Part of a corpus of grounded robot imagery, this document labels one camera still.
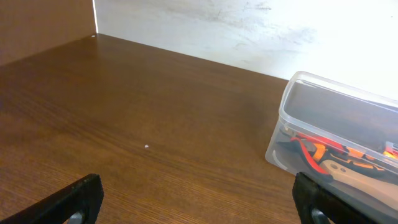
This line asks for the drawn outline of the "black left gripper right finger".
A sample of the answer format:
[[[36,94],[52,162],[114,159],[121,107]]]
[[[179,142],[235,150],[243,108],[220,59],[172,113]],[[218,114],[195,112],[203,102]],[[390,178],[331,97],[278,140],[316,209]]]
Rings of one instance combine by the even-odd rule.
[[[377,222],[364,203],[304,172],[295,176],[292,196],[302,224]]]

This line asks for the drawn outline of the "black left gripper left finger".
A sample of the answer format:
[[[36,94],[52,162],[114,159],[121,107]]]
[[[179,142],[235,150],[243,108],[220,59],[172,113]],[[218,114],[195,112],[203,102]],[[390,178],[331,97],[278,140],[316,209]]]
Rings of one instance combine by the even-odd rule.
[[[1,220],[1,224],[95,224],[104,198],[101,178],[88,174],[43,200]]]

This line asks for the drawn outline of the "orange black long-nose pliers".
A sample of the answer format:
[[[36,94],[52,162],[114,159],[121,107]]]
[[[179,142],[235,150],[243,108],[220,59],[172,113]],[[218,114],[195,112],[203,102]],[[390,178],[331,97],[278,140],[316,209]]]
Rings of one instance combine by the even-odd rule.
[[[312,171],[327,178],[331,177],[331,174],[320,167],[320,164],[325,160],[332,160],[343,165],[345,168],[372,178],[382,177],[387,173],[387,170],[382,167],[362,162],[358,158],[349,156],[345,152],[340,153],[324,144],[312,143],[300,139],[279,141],[277,144],[291,152],[297,152]]]

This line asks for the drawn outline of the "red handled small pliers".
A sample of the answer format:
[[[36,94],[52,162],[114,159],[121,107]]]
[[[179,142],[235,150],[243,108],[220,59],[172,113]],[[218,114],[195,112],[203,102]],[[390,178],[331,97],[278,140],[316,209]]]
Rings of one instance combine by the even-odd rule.
[[[280,133],[288,137],[288,141],[279,141],[278,145],[299,154],[304,164],[310,169],[310,173],[326,182],[333,181],[333,174],[346,173],[347,169],[338,163],[339,152],[327,143],[291,129],[281,129]]]

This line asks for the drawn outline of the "orange scraper wooden handle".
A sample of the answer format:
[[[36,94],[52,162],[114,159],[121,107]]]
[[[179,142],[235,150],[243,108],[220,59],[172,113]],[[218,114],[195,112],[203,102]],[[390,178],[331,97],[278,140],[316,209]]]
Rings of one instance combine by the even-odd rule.
[[[394,210],[397,210],[397,185],[373,179],[345,168],[343,165],[332,160],[323,161],[320,167],[329,172],[335,180],[367,193]]]

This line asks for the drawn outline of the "clear plastic container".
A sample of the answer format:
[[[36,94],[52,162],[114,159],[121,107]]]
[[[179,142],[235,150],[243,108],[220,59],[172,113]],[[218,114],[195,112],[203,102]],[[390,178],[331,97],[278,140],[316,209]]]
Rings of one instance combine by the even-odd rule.
[[[299,154],[279,146],[291,129],[338,148],[340,153],[387,170],[373,179],[397,185],[397,160],[383,154],[386,141],[397,144],[397,102],[307,72],[297,72],[288,82],[280,102],[279,117],[266,152],[271,164],[294,177],[304,172],[322,185],[330,185],[366,205],[376,223],[396,223],[397,210],[367,193],[339,182],[326,182],[310,173]]]

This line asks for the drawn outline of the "clear box of coloured bits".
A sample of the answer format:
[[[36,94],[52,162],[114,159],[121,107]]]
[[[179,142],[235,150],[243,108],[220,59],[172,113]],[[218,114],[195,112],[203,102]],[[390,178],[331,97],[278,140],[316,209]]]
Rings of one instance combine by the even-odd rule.
[[[397,160],[398,145],[393,142],[386,141],[383,154],[387,157]]]

